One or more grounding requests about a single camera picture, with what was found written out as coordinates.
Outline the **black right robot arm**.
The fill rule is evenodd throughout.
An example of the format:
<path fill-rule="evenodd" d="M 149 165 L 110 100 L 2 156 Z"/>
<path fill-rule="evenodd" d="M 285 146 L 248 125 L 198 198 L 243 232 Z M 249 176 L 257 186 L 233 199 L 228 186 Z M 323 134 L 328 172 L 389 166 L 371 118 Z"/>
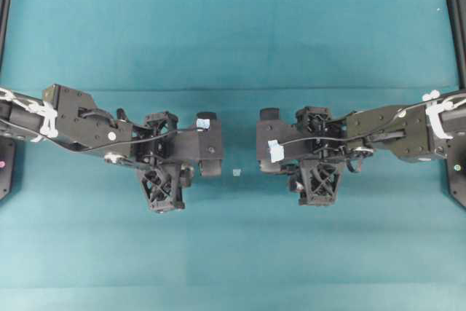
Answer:
<path fill-rule="evenodd" d="M 433 90 L 412 105 L 388 105 L 333 117 L 326 107 L 305 106 L 288 124 L 278 108 L 262 109 L 256 124 L 256 159 L 265 173 L 288 162 L 349 165 L 391 151 L 404 162 L 445 158 L 449 141 L 465 131 L 465 91 Z"/>

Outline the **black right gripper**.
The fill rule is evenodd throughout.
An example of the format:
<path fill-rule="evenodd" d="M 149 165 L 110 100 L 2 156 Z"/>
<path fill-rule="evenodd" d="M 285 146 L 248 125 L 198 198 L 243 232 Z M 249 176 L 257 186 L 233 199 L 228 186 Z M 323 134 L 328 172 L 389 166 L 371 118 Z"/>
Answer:
<path fill-rule="evenodd" d="M 256 159 L 262 173 L 289 173 L 292 160 L 344 162 L 350 158 L 345 142 L 344 119 L 334 119 L 327 108 L 304 107 L 296 112 L 296 121 L 288 124 L 280 118 L 279 108 L 264 108 L 256 124 Z M 269 142 L 278 143 L 279 160 L 273 162 Z"/>

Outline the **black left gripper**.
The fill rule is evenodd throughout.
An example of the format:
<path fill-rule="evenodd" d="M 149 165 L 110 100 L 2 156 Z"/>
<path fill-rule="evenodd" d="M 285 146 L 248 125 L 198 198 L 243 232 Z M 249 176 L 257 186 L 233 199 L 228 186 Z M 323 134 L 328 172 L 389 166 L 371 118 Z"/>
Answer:
<path fill-rule="evenodd" d="M 134 143 L 131 151 L 139 162 L 196 162 L 202 177 L 221 175 L 221 121 L 215 112 L 197 113 L 193 125 L 185 129 L 168 111 L 149 114 L 137 135 L 142 141 Z"/>

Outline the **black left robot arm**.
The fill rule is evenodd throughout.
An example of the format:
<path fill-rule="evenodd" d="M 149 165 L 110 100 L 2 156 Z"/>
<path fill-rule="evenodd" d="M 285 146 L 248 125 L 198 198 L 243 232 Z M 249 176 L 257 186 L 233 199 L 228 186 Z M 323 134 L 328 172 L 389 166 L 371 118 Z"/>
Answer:
<path fill-rule="evenodd" d="M 224 150 L 221 122 L 213 112 L 200 112 L 187 128 L 168 111 L 149 114 L 140 124 L 123 109 L 99 109 L 86 92 L 54 84 L 42 98 L 1 89 L 1 135 L 32 143 L 50 141 L 75 154 L 101 157 L 131 168 L 167 170 L 171 164 L 189 169 L 198 164 L 202 176 L 219 176 Z"/>

